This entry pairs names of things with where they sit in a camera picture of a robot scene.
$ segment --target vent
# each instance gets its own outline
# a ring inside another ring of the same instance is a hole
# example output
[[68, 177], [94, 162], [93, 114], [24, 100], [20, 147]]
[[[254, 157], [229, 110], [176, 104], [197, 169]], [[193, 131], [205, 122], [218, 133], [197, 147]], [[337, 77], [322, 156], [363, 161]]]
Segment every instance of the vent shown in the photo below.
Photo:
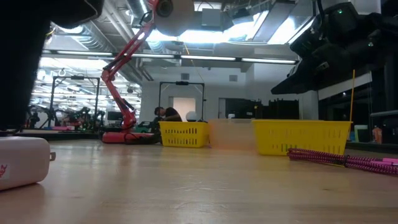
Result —
[[181, 80], [189, 80], [189, 73], [181, 73]]
[[238, 75], [229, 75], [229, 81], [230, 82], [237, 82], [238, 81]]

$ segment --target black shirt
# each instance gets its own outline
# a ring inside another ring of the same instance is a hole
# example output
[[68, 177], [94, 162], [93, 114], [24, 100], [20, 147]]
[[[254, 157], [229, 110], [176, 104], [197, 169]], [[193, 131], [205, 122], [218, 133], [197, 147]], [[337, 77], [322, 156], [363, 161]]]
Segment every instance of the black shirt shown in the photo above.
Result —
[[174, 108], [167, 108], [165, 117], [178, 115], [178, 118], [168, 119], [167, 121], [182, 121], [180, 114]]

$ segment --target translucent plastic bin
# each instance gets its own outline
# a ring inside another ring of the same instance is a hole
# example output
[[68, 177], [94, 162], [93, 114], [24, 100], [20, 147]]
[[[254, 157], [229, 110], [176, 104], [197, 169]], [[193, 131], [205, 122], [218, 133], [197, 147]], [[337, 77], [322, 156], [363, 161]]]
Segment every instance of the translucent plastic bin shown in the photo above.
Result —
[[288, 149], [311, 149], [343, 155], [349, 121], [255, 120], [257, 150], [285, 156]]
[[251, 119], [211, 119], [210, 145], [213, 149], [256, 151]]

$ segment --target yellow pole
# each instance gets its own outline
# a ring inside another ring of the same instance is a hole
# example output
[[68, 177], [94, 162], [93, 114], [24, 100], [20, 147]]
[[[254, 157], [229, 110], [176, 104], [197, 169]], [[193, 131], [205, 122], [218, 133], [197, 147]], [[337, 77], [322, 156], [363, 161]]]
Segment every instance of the yellow pole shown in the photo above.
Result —
[[[353, 70], [353, 88], [351, 89], [351, 108], [349, 110], [349, 121], [350, 122], [353, 122], [354, 88], [355, 88], [355, 70]], [[347, 139], [349, 139], [350, 133], [351, 133], [351, 125], [349, 126]]]

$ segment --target doorway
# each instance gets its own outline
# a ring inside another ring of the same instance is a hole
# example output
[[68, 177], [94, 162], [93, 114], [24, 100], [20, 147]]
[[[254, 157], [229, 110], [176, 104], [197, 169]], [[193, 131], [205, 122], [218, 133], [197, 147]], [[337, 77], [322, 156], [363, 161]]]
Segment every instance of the doorway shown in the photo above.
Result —
[[172, 99], [172, 107], [178, 111], [182, 121], [187, 121], [186, 116], [188, 112], [196, 112], [196, 104], [196, 99], [194, 98], [173, 97]]

